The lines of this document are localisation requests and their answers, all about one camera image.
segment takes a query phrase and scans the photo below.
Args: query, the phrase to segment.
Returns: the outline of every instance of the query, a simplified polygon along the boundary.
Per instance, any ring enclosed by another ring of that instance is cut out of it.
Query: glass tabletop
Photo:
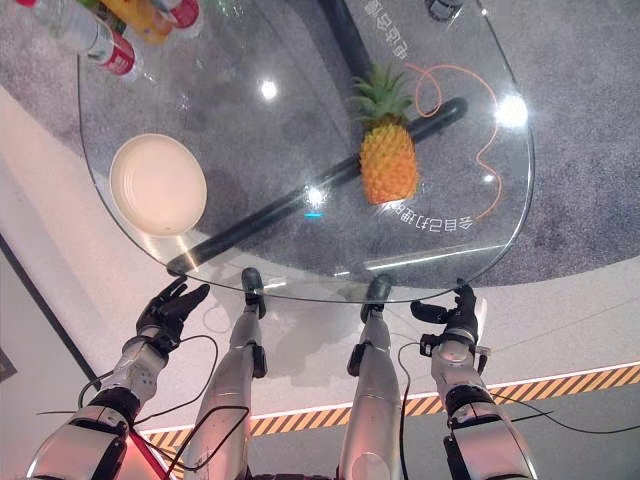
[[[264,293],[364,300],[381,273],[389,301],[471,281],[519,233],[533,183],[527,110],[480,3],[447,21],[424,0],[228,0],[203,3],[193,39],[142,48],[132,84],[80,61],[80,117],[96,188],[122,230],[171,273],[241,289],[258,267]],[[358,152],[353,77],[405,74],[412,198],[371,205]],[[109,188],[118,148],[143,133],[182,142],[207,202],[183,235],[131,225]]]

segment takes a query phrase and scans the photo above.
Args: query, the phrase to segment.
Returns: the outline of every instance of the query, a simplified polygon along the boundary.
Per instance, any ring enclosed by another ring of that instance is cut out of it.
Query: caution tape
[[[588,372],[577,372],[557,377],[546,377],[523,382],[489,387],[498,405],[514,401],[528,402],[545,398],[575,395],[594,390],[621,387],[640,382],[640,362]],[[412,395],[405,408],[406,416],[432,415],[442,412],[443,406],[436,393]],[[261,415],[251,419],[251,435],[273,435],[298,432],[314,428],[335,427],[349,423],[351,406],[307,409],[298,412]],[[184,442],[191,428],[145,432],[146,438],[169,455],[174,455]],[[176,477],[182,469],[176,467]]]

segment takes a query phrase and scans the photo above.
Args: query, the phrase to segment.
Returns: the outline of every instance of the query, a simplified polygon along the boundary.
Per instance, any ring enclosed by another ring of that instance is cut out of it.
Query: red bottle label
[[[198,0],[182,0],[175,8],[169,10],[175,18],[178,28],[187,28],[194,24],[200,13]]]
[[[131,44],[122,38],[118,32],[113,32],[113,52],[111,58],[102,64],[107,70],[115,75],[124,75],[133,68],[135,53]]]

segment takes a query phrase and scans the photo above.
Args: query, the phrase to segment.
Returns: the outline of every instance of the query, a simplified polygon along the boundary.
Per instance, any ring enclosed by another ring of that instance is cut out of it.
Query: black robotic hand
[[[458,279],[458,295],[455,299],[457,307],[447,310],[437,305],[423,304],[419,301],[411,303],[411,313],[415,318],[427,323],[446,324],[444,333],[454,334],[464,331],[473,337],[473,344],[478,343],[478,319],[475,315],[476,296],[473,289],[462,279]]]
[[[178,348],[184,321],[209,293],[209,285],[203,284],[182,295],[187,289],[186,280],[184,275],[178,277],[153,297],[136,322],[138,335],[145,335],[145,330],[150,327],[157,329],[152,335],[151,344],[163,355]]]

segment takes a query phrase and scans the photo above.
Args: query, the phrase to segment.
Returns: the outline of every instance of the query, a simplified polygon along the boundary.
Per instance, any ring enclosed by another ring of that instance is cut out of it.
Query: pineapple crown
[[[404,111],[412,103],[411,96],[403,94],[404,73],[391,76],[391,64],[386,69],[373,64],[367,79],[354,78],[358,95],[353,100],[358,104],[360,116],[356,120],[372,130],[389,124],[404,125],[407,117]]]

